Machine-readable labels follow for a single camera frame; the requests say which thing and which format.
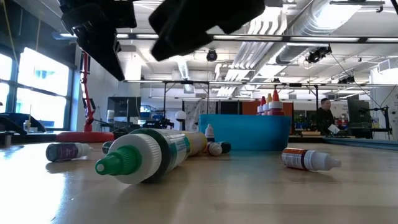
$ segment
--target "computer monitor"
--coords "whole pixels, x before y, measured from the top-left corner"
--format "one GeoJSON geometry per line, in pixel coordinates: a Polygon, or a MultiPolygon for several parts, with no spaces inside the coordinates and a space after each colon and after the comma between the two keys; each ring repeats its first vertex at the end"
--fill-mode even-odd
{"type": "Polygon", "coordinates": [[[141,97],[108,97],[108,110],[113,110],[115,117],[138,117],[140,107],[141,97]]]}
{"type": "Polygon", "coordinates": [[[369,102],[363,100],[348,100],[348,116],[350,124],[361,124],[362,128],[370,128],[372,117],[369,112],[369,102]]]}

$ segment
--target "purple label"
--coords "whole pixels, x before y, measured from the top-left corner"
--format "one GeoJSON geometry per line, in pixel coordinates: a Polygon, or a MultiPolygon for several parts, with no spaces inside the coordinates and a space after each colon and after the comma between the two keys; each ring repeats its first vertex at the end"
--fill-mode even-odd
{"type": "Polygon", "coordinates": [[[62,162],[77,157],[79,149],[74,143],[51,144],[47,148],[46,156],[49,161],[62,162]]]}

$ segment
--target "red pole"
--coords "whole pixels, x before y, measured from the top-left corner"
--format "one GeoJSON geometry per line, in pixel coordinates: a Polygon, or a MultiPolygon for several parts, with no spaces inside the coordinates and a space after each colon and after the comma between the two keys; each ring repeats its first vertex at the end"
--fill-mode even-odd
{"type": "Polygon", "coordinates": [[[83,52],[83,78],[81,79],[81,85],[82,88],[85,91],[85,100],[86,100],[86,123],[84,127],[84,132],[92,132],[93,131],[93,126],[91,125],[94,121],[93,114],[95,111],[91,110],[91,103],[90,103],[90,97],[88,96],[88,89],[87,89],[87,75],[88,75],[88,54],[86,52],[83,52]]]}

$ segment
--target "monitor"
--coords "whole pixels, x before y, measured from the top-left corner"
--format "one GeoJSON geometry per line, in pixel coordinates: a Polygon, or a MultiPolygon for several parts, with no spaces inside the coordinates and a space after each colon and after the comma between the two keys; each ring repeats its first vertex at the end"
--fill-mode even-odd
{"type": "Polygon", "coordinates": [[[115,117],[139,117],[140,107],[141,97],[108,97],[108,110],[115,117]]]}

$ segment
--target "wooden table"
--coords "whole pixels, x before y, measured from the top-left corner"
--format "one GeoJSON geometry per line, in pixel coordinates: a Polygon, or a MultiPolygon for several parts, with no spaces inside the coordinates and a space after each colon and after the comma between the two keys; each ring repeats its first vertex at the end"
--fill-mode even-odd
{"type": "Polygon", "coordinates": [[[340,159],[330,172],[285,168],[279,152],[191,157],[161,184],[130,186],[95,173],[99,151],[52,164],[46,146],[0,149],[0,223],[398,222],[396,151],[290,145],[340,159]]]}

